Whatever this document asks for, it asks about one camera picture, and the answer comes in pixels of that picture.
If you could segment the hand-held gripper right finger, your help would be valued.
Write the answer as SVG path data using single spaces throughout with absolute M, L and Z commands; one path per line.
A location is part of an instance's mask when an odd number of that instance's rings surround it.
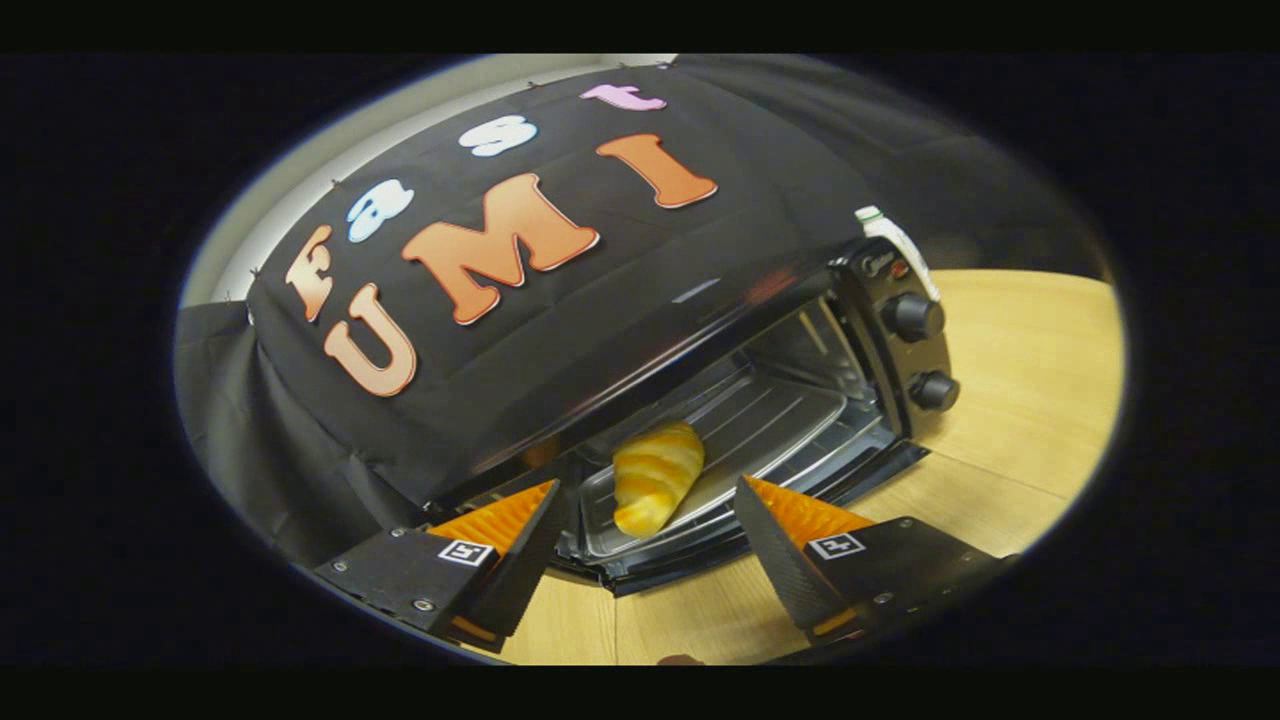
M 873 521 L 742 475 L 735 516 L 792 624 L 813 646 L 883 635 L 973 594 L 1019 560 L 911 516 Z

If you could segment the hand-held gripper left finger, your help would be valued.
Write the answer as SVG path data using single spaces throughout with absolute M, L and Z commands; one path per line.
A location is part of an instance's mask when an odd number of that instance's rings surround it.
M 314 573 L 361 609 L 439 641 L 498 652 L 561 537 L 561 480 L 545 480 L 436 527 L 397 528 Z

